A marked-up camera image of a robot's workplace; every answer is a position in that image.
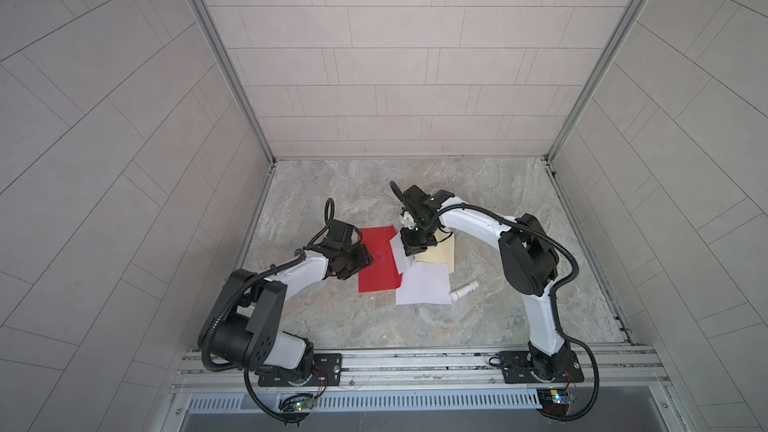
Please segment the red envelope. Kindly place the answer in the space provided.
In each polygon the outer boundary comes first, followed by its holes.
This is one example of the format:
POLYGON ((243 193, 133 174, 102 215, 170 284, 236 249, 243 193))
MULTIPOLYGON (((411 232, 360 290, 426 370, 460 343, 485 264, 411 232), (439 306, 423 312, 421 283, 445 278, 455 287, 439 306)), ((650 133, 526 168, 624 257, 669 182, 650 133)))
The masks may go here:
POLYGON ((396 237, 393 226, 365 228, 361 230, 362 243, 373 262, 358 274, 358 292, 372 293, 396 290, 401 285, 401 275, 395 264, 391 240, 396 237))

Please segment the white letter paper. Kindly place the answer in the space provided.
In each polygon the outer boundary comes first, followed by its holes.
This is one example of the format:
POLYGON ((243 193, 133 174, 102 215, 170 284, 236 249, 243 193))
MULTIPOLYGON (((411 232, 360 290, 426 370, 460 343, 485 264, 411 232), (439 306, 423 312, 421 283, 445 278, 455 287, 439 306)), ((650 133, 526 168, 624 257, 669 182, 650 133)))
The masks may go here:
POLYGON ((413 256, 408 256, 405 253, 405 246, 402 242, 400 233, 397 233, 397 235, 390 240, 390 247, 396 270, 399 275, 402 275, 413 266, 415 258, 413 256))

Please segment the white glue stick tube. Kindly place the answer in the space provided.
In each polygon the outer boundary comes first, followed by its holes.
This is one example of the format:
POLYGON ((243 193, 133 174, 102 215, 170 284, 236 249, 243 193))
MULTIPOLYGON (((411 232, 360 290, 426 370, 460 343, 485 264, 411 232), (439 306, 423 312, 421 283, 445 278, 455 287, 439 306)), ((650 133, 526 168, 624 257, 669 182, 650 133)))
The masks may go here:
POLYGON ((457 289, 454 289, 450 293, 450 298, 452 303, 456 303, 462 298, 466 297, 468 294, 474 292, 479 288, 480 284, 477 280, 474 280, 466 285, 463 285, 457 289))

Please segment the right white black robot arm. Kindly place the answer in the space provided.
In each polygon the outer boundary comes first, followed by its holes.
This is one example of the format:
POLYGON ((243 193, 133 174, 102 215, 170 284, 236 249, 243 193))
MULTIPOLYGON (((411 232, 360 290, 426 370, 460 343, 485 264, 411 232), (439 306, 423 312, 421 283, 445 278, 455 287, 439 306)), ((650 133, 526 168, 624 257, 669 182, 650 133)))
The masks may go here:
POLYGON ((402 204, 400 236, 407 256, 436 246, 440 229, 466 233, 499 252, 503 275, 523 296, 528 318, 529 352, 521 369, 540 382, 564 374, 571 339, 560 324, 556 292, 578 276, 573 255, 546 235, 533 215, 501 216, 445 190, 430 195, 415 185, 401 190, 391 182, 390 187, 402 204))

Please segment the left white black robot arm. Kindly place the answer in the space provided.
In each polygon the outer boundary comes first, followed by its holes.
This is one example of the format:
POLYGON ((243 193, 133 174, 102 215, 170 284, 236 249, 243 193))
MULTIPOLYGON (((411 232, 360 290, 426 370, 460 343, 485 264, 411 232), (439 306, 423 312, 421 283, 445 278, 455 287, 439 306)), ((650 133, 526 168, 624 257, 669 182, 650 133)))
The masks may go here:
POLYGON ((233 369, 301 383, 313 375, 314 345, 280 330, 288 299, 329 277, 346 280, 373 263, 361 230, 331 219, 294 257, 227 278, 198 336, 205 369, 233 369))

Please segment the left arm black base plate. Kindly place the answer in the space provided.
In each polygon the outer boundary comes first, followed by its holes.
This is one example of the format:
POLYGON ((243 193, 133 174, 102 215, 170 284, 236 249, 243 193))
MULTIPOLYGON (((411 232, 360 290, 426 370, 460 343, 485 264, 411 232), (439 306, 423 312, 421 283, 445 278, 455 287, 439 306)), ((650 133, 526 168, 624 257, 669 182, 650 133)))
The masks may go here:
POLYGON ((314 353, 312 360, 302 359, 294 369, 262 366, 257 370, 258 386, 264 387, 320 387, 338 386, 343 355, 340 353, 314 353))

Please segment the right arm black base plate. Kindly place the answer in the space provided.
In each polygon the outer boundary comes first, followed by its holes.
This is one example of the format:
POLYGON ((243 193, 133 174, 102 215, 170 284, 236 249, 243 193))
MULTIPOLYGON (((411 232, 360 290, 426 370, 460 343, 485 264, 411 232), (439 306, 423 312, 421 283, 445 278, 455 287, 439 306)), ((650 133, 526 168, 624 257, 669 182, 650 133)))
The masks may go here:
POLYGON ((582 383, 585 380, 576 354, 566 349, 553 356, 539 351, 502 351, 489 359, 500 369, 506 384, 582 383))

